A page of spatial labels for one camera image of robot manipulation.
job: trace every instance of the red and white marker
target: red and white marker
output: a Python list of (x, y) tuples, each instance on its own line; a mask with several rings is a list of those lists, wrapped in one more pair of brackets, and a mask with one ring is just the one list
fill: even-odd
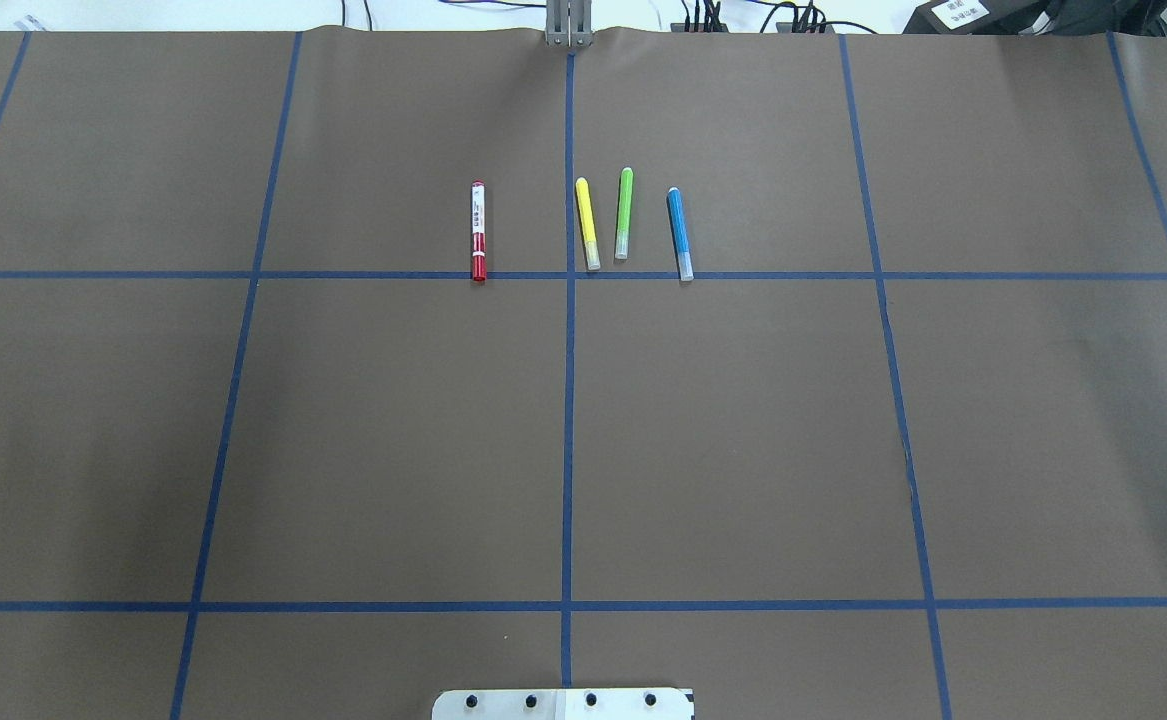
[(471, 279), (485, 282), (485, 183), (471, 183)]

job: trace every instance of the blue marker cap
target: blue marker cap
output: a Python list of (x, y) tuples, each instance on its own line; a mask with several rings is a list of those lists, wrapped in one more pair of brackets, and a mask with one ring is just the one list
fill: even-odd
[(671, 218), (671, 240), (676, 246), (676, 268), (680, 271), (680, 282), (694, 279), (694, 265), (689, 260), (689, 233), (685, 232), (685, 202), (680, 200), (680, 188), (668, 191), (668, 215)]

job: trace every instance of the pen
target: pen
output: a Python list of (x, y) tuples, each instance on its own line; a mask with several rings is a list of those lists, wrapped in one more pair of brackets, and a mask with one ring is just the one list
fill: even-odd
[(471, 279), (485, 282), (485, 183), (471, 183)]
[(588, 272), (596, 272), (601, 270), (601, 254), (596, 251), (596, 222), (592, 218), (592, 190), (588, 190), (587, 179), (574, 181), (574, 195), (578, 196), (579, 225), (584, 228), (584, 258)]
[(676, 268), (680, 271), (680, 282), (694, 279), (694, 266), (689, 263), (689, 233), (685, 232), (685, 204), (679, 188), (668, 191), (668, 215), (671, 217), (671, 240), (676, 246)]
[(633, 168), (619, 174), (619, 231), (614, 233), (614, 259), (628, 259), (628, 228), (633, 224)]

